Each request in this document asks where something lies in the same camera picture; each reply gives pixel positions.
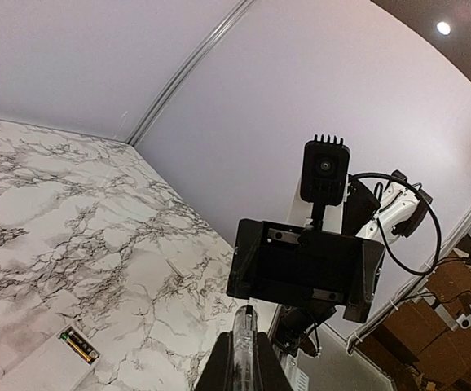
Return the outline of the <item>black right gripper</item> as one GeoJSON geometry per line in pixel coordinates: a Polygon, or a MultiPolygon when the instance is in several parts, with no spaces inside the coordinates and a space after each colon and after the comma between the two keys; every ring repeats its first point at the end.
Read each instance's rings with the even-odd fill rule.
{"type": "Polygon", "coordinates": [[[276,222],[239,222],[227,295],[314,309],[341,305],[363,323],[372,307],[383,244],[276,222]]]}

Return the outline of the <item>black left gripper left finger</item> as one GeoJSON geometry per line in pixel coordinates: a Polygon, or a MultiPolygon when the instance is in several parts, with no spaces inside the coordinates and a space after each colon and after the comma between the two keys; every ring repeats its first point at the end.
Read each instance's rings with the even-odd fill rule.
{"type": "Polygon", "coordinates": [[[233,358],[233,332],[222,332],[212,348],[194,390],[233,390],[233,358]]]}

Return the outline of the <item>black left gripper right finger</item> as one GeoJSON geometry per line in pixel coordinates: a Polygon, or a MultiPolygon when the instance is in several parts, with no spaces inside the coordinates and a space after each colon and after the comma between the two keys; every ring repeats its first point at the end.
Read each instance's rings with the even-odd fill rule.
{"type": "Polygon", "coordinates": [[[293,391],[265,332],[257,333],[256,343],[256,390],[293,391]]]}

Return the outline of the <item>clear handled small screwdriver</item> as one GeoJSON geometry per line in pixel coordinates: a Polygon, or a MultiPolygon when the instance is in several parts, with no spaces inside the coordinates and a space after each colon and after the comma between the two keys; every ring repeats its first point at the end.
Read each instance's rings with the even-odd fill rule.
{"type": "Polygon", "coordinates": [[[251,305],[243,305],[236,312],[231,333],[232,390],[256,390],[254,350],[258,316],[251,305]]]}

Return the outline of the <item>white remote battery cover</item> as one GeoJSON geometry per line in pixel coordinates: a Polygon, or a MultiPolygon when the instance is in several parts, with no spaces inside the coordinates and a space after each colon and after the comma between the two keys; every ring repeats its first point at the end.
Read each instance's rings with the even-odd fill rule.
{"type": "Polygon", "coordinates": [[[192,267],[189,265],[186,258],[179,257],[167,257],[166,262],[172,271],[181,278],[186,278],[193,274],[192,267]]]}

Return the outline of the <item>white remote control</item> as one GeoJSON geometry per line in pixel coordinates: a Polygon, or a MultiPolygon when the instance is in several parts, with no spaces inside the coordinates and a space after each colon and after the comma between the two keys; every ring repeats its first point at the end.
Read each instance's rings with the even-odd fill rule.
{"type": "Polygon", "coordinates": [[[73,391],[95,369],[101,357],[98,346],[83,331],[66,325],[0,376],[0,390],[73,391]],[[86,363],[59,338],[69,328],[75,329],[99,352],[99,358],[92,364],[86,363]]]}

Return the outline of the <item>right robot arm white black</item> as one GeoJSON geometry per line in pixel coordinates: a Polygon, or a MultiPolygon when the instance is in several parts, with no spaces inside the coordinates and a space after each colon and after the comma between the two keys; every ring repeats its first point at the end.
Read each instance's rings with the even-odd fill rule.
{"type": "Polygon", "coordinates": [[[325,230],[242,219],[227,295],[308,310],[344,309],[344,319],[368,319],[389,244],[408,237],[428,213],[431,197],[393,172],[377,199],[358,179],[345,203],[328,208],[338,223],[325,230]]]}

